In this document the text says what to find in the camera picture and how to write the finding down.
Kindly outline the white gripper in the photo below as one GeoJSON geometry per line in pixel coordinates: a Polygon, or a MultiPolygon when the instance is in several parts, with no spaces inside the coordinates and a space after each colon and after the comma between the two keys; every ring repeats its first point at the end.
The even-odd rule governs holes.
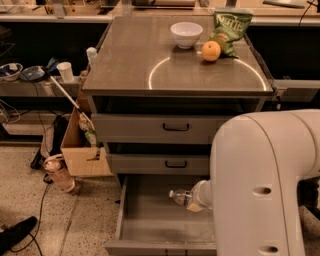
{"type": "Polygon", "coordinates": [[[193,188],[193,202],[187,206],[191,212],[200,212],[213,205],[213,192],[210,180],[201,180],[193,188]]]}

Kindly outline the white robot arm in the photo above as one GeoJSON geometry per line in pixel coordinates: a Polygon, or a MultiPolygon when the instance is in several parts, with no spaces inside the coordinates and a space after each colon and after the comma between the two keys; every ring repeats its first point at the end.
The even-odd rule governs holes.
{"type": "Polygon", "coordinates": [[[320,110],[254,112],[217,131],[210,179],[217,256],[305,256],[298,183],[320,171],[320,110]]]}

